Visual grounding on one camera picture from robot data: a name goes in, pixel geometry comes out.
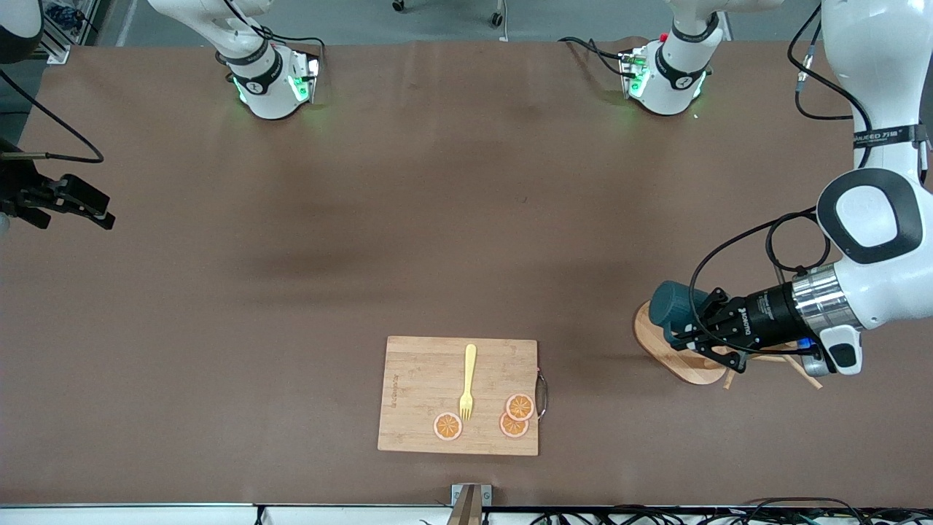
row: table surface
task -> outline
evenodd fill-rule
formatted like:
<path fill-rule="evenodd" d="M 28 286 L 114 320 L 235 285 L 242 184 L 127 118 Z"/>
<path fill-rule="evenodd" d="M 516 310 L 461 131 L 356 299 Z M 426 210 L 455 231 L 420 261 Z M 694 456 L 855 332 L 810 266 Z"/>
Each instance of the table surface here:
<path fill-rule="evenodd" d="M 660 281 L 851 168 L 851 124 L 795 112 L 783 55 L 724 44 L 662 118 L 565 44 L 335 47 L 318 106 L 260 121 L 211 49 L 73 50 L 39 98 L 106 162 L 40 168 L 110 194 L 117 225 L 4 240 L 0 501 L 425 504 L 482 481 L 496 504 L 930 506 L 933 323 L 867 333 L 865 371 L 821 391 L 754 362 L 691 386 L 633 337 Z M 82 151 L 37 112 L 21 145 Z M 789 261 L 821 246 L 776 237 Z M 762 241 L 701 286 L 771 286 Z M 540 456 L 378 451 L 399 333 L 539 341 Z"/>

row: citrus slice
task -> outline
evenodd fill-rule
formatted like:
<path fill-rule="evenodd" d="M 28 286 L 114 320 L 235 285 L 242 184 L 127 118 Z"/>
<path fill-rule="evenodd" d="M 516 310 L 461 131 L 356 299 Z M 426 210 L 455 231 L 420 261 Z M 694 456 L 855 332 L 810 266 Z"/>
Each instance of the citrus slice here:
<path fill-rule="evenodd" d="M 434 435 L 444 441 L 453 441 L 463 431 L 463 421 L 453 412 L 444 412 L 434 419 Z"/>
<path fill-rule="evenodd" d="M 535 402 L 525 394 L 515 394 L 506 400 L 506 414 L 516 421 L 527 421 L 535 414 Z"/>
<path fill-rule="evenodd" d="M 522 437 L 528 432 L 528 427 L 531 425 L 528 424 L 528 421 L 516 421 L 508 416 L 508 414 L 503 414 L 499 418 L 499 430 L 502 431 L 507 437 Z"/>

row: yellow fork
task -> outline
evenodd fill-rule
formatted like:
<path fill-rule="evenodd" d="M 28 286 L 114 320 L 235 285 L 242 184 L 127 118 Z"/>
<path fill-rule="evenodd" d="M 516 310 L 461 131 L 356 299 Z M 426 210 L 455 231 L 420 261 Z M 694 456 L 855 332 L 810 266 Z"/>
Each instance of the yellow fork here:
<path fill-rule="evenodd" d="M 473 368 L 476 366 L 476 345 L 466 345 L 464 366 L 464 395 L 460 396 L 460 419 L 466 421 L 473 414 Z"/>

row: fork handle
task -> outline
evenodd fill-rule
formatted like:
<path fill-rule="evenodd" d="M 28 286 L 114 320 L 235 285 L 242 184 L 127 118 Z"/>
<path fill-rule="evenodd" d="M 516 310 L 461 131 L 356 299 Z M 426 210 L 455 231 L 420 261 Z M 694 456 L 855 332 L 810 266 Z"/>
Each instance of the fork handle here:
<path fill-rule="evenodd" d="M 464 366 L 464 393 L 473 388 L 473 368 L 476 366 L 476 345 L 466 345 L 466 366 Z"/>

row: cutting board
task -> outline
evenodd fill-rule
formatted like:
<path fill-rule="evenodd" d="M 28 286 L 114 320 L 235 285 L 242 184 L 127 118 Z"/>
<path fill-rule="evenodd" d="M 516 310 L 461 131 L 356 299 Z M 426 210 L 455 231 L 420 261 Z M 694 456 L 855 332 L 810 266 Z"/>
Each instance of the cutting board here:
<path fill-rule="evenodd" d="M 476 345 L 473 414 L 453 441 L 434 434 L 443 412 L 459 414 L 467 345 Z M 510 438 L 499 430 L 506 400 L 535 397 L 537 341 L 391 336 L 385 346 L 379 450 L 444 454 L 537 455 L 537 418 L 528 432 Z"/>

